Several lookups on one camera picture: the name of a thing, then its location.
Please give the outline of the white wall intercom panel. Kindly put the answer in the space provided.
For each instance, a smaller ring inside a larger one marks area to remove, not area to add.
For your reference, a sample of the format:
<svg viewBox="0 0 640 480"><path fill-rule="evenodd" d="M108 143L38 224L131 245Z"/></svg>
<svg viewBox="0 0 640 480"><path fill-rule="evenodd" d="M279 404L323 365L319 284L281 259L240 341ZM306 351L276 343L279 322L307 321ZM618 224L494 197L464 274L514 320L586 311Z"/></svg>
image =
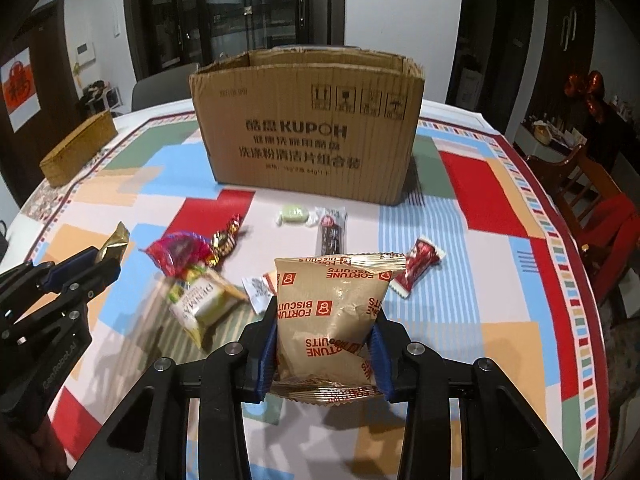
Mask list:
<svg viewBox="0 0 640 480"><path fill-rule="evenodd" d="M78 44L75 48L76 63L80 67L84 67L93 63L96 60L96 51L92 41L85 41L82 44Z"/></svg>

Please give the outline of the tan fortune biscuits bag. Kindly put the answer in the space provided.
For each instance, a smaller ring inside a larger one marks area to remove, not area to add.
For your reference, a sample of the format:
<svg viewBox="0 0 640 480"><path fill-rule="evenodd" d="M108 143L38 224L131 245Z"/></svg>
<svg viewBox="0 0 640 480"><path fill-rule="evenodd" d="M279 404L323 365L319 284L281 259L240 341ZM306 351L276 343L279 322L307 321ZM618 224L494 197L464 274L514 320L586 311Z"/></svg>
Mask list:
<svg viewBox="0 0 640 480"><path fill-rule="evenodd" d="M278 328L271 392L316 405L378 396L366 340L406 257L277 258L274 265Z"/></svg>

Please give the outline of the red foil balloon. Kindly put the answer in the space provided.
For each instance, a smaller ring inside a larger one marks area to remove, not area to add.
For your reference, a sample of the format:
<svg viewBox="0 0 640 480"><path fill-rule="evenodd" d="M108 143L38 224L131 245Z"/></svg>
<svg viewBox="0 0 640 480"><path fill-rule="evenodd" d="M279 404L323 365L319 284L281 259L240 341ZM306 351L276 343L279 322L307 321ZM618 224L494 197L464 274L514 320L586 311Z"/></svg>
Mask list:
<svg viewBox="0 0 640 480"><path fill-rule="evenodd" d="M592 70L588 75L572 73L567 77L564 93L584 104L588 114L596 121L604 121L605 85L603 75Z"/></svg>

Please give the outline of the gold red wrapped candy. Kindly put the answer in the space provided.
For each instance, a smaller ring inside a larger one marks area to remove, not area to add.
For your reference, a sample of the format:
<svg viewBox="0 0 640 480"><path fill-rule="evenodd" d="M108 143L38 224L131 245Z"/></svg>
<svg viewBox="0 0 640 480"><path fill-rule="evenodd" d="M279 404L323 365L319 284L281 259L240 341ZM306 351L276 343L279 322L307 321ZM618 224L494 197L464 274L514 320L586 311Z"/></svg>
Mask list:
<svg viewBox="0 0 640 480"><path fill-rule="evenodd" d="M219 260L228 257L234 251L242 223L243 217L235 214L223 230L212 235L210 247Z"/></svg>

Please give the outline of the clear yellow pastry packet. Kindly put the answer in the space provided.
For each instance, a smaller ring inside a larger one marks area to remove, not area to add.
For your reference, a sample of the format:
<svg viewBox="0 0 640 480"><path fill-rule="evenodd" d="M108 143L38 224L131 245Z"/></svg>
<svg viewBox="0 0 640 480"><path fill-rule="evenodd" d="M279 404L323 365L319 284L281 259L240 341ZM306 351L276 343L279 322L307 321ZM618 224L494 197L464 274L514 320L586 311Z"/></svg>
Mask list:
<svg viewBox="0 0 640 480"><path fill-rule="evenodd" d="M276 272L271 271L259 276L242 278L242 284L254 312L257 315L264 314L269 307L271 298L277 295Z"/></svg>

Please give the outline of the red wooden chair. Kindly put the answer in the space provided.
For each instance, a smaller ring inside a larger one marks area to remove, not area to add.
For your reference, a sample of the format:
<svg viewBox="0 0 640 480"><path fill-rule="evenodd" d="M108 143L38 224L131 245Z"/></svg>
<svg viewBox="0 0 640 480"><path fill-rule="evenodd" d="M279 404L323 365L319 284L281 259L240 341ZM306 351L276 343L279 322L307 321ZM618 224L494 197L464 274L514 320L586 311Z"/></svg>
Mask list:
<svg viewBox="0 0 640 480"><path fill-rule="evenodd" d="M600 304L639 252L639 209L579 144L560 162L526 157L564 219Z"/></svg>

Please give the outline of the glass sliding door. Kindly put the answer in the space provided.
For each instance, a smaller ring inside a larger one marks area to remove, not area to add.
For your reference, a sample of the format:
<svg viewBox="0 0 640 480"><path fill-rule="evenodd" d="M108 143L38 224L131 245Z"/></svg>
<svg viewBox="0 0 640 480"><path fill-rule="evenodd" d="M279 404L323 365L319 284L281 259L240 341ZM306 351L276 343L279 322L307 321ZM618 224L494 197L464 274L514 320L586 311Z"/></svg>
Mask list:
<svg viewBox="0 0 640 480"><path fill-rule="evenodd" d="M124 0L137 78L248 50L339 46L345 0Z"/></svg>

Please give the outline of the white shoe rack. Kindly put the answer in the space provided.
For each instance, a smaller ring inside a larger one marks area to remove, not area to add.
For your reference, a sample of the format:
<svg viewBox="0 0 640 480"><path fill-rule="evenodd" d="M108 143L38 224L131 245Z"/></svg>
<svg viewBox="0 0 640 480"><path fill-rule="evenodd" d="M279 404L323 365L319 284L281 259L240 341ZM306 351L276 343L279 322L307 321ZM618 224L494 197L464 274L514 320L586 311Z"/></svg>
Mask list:
<svg viewBox="0 0 640 480"><path fill-rule="evenodd" d="M122 114L122 97L119 88L102 79L82 89L79 105L85 118L102 112L110 112L113 117Z"/></svg>

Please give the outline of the dark chocolate bar wrapper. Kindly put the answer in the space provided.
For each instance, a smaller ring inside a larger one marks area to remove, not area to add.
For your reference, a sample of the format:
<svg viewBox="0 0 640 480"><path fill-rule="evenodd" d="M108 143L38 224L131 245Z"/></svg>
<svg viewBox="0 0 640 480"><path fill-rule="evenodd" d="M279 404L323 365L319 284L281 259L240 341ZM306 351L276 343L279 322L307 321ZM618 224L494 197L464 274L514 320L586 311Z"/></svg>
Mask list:
<svg viewBox="0 0 640 480"><path fill-rule="evenodd" d="M317 228L316 255L332 256L344 252L346 209L317 207L312 224Z"/></svg>

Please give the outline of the brown cardboard box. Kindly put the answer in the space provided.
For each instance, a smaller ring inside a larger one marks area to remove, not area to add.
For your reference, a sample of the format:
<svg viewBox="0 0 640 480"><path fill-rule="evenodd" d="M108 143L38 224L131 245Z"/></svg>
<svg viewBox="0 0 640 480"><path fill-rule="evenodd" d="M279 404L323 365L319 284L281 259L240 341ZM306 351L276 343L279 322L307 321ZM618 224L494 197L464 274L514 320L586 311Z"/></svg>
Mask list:
<svg viewBox="0 0 640 480"><path fill-rule="evenodd" d="M217 182L396 205L422 105L412 58L348 47L248 51L189 78Z"/></svg>

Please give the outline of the pale green wrapped candy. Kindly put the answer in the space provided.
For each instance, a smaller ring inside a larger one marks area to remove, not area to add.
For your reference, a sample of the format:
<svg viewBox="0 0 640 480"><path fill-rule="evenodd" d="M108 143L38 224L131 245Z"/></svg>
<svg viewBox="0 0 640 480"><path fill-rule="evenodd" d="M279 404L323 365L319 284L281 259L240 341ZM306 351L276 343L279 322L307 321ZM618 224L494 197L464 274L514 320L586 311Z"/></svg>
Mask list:
<svg viewBox="0 0 640 480"><path fill-rule="evenodd" d="M276 218L277 226L283 226L284 224L308 224L309 222L309 210L304 206L296 204L283 205Z"/></svg>

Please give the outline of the colourful patchwork tablecloth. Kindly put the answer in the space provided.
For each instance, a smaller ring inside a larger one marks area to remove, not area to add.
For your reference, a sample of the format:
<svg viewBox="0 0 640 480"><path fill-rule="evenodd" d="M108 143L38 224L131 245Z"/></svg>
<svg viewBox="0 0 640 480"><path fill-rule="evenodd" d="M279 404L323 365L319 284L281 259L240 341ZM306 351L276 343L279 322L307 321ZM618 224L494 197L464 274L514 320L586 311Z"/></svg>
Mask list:
<svg viewBox="0 0 640 480"><path fill-rule="evenodd" d="M166 306L146 248L169 232L204 235L243 217L222 272L259 278L282 257L311 256L318 232L278 226L285 205L334 208L334 198L218 183L184 104L119 117L117 136L74 183L42 186L13 220L2 268L61 261L129 230L118 281L89 308L92 344L51 408L70 460L85 451L130 387L160 356L203 352ZM346 202L346 252L442 248L407 297L384 310L447 359L496 361L584 479L600 479L610 444L608 373L596 300L574 240L525 162L477 118L420 122L418 185L399 205Z"/></svg>

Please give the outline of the red fu door poster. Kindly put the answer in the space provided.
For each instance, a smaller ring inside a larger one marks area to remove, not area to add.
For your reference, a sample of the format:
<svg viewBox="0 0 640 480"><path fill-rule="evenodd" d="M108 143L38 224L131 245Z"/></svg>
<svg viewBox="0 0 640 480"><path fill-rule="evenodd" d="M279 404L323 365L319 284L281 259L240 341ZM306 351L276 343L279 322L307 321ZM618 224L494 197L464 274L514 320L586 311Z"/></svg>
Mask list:
<svg viewBox="0 0 640 480"><path fill-rule="evenodd" d="M1 66L1 89L11 128L17 132L41 110L29 48Z"/></svg>

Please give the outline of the grey chair left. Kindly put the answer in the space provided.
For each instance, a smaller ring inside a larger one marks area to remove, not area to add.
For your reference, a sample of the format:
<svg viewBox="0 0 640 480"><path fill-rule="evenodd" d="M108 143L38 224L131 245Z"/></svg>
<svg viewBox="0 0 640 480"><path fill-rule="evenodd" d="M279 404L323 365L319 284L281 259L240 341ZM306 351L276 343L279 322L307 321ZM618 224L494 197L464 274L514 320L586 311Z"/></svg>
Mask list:
<svg viewBox="0 0 640 480"><path fill-rule="evenodd" d="M152 106L190 99L189 78L198 63L178 66L139 80L132 89L131 110L137 112Z"/></svg>

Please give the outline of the woven straw tissue box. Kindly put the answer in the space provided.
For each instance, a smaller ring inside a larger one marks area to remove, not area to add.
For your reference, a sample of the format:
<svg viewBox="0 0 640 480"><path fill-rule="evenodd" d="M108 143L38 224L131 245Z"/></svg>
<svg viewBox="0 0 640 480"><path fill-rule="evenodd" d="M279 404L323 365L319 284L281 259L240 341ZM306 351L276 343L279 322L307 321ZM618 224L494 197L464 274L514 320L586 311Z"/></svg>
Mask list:
<svg viewBox="0 0 640 480"><path fill-rule="evenodd" d="M43 157L40 169L44 177L52 188L69 184L116 134L113 117L108 110L93 115Z"/></svg>

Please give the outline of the white low side cabinet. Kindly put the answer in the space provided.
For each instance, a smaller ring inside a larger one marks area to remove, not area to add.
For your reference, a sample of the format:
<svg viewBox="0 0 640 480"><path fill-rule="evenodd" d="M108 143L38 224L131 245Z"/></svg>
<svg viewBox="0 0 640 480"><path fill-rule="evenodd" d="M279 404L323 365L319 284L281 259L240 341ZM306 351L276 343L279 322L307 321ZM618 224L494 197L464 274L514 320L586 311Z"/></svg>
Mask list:
<svg viewBox="0 0 640 480"><path fill-rule="evenodd" d="M521 122L516 129L513 146L525 157L535 156L546 162L562 162L578 147L578 143L568 145L564 139L554 136L548 129L544 133L538 133L535 126Z"/></svg>

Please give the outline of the gold foil snack packet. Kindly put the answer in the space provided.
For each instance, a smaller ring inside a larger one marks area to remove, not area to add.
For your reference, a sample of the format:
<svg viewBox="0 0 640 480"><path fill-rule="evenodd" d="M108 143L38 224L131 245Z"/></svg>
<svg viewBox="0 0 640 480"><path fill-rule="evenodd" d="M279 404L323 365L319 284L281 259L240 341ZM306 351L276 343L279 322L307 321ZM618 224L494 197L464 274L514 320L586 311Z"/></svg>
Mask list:
<svg viewBox="0 0 640 480"><path fill-rule="evenodd" d="M115 231L108 237L96 255L96 262L108 259L122 260L129 244L130 233L126 226L119 222Z"/></svg>

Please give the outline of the green white snack packet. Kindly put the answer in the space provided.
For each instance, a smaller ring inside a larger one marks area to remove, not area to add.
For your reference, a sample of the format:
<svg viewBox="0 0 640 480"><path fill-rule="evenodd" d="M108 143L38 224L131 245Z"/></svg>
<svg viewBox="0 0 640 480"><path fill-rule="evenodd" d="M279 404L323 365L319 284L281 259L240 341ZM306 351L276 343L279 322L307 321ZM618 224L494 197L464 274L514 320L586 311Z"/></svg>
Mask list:
<svg viewBox="0 0 640 480"><path fill-rule="evenodd" d="M245 292L202 264L188 266L168 292L170 312L201 350L210 349L208 334L213 327L247 300Z"/></svg>

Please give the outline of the pink red candy bag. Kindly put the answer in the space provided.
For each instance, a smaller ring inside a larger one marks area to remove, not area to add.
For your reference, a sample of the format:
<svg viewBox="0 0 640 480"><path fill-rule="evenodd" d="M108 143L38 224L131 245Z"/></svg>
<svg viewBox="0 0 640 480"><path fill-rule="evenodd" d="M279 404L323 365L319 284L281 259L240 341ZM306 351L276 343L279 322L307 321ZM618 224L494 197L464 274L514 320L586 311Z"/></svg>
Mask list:
<svg viewBox="0 0 640 480"><path fill-rule="evenodd" d="M197 263L216 268L220 257L208 238L192 232L173 232L154 240L143 249L160 272L168 278L176 278Z"/></svg>

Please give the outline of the red white candy packet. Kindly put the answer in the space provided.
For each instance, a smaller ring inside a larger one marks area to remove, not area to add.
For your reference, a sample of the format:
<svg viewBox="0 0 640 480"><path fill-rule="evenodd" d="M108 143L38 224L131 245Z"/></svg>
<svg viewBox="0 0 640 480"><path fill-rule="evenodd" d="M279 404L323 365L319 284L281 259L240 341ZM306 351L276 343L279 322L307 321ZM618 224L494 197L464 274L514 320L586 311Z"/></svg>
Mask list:
<svg viewBox="0 0 640 480"><path fill-rule="evenodd" d="M406 253L405 270L390 282L390 288L397 292L402 299L407 299L421 276L431 266L439 264L445 257L446 252L429 238L426 236L418 237Z"/></svg>

